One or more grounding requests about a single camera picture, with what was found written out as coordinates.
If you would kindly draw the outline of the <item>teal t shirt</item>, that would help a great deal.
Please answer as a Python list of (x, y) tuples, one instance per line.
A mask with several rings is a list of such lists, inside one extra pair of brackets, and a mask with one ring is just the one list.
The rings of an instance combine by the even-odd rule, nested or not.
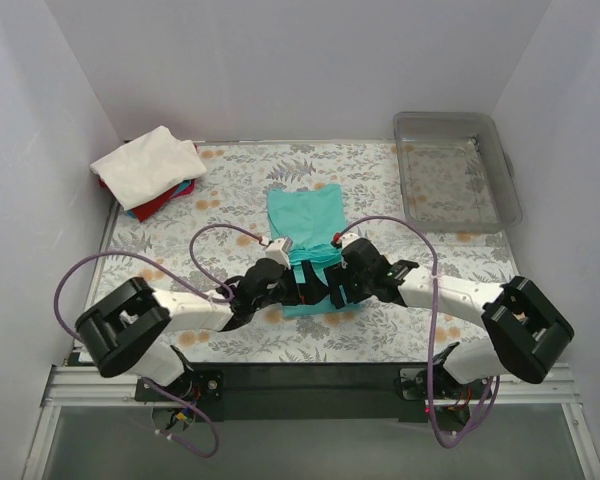
[[(331, 245), (333, 236), (347, 226), (341, 186), (328, 184), (315, 191), (286, 192), (273, 189), (267, 194), (267, 215), (274, 238), (289, 237), (293, 241), (290, 253), (291, 269), (302, 260), (309, 260), (326, 284), (325, 269), (341, 260), (340, 251)], [(336, 309), (329, 295), (317, 305), (283, 306), (286, 318), (309, 315), (355, 312), (352, 304)]]

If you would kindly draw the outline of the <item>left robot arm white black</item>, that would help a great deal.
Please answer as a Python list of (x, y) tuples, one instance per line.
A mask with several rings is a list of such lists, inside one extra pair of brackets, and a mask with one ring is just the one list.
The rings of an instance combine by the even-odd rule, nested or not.
[(159, 337), (171, 330), (228, 332), (269, 305), (315, 305), (329, 297), (329, 286), (310, 262), (302, 263), (302, 275), (298, 282), (291, 269), (262, 258), (245, 274), (228, 278), (227, 289), (204, 297), (154, 289), (134, 277), (83, 313), (75, 329), (102, 377), (144, 377), (168, 398), (180, 400), (192, 390), (193, 367)]

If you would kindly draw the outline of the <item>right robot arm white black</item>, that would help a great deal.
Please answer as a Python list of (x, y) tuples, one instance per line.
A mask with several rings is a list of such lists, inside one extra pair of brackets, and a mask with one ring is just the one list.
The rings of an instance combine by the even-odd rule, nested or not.
[(340, 271), (354, 302), (374, 297), (428, 308), (484, 329), (484, 338), (450, 344), (418, 374), (417, 381), (437, 395), (455, 397), (475, 381), (503, 374), (540, 384), (574, 339), (571, 324), (525, 277), (499, 284), (435, 276), (415, 262), (389, 262), (371, 241), (353, 233), (337, 234), (332, 243), (341, 251)]

